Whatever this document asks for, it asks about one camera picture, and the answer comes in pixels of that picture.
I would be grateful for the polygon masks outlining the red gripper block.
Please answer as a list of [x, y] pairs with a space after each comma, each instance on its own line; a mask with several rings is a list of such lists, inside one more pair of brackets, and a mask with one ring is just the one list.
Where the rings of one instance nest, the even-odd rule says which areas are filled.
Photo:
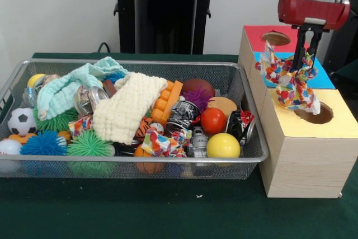
[[[337, 30], [346, 22], [350, 12], [349, 0], [279, 0], [279, 21], [285, 24], [297, 26], [297, 43], [292, 71], [300, 69], [305, 56], [305, 40], [308, 25], [323, 26], [325, 30]], [[311, 30], [311, 39], [307, 53], [315, 58], [323, 30]]]

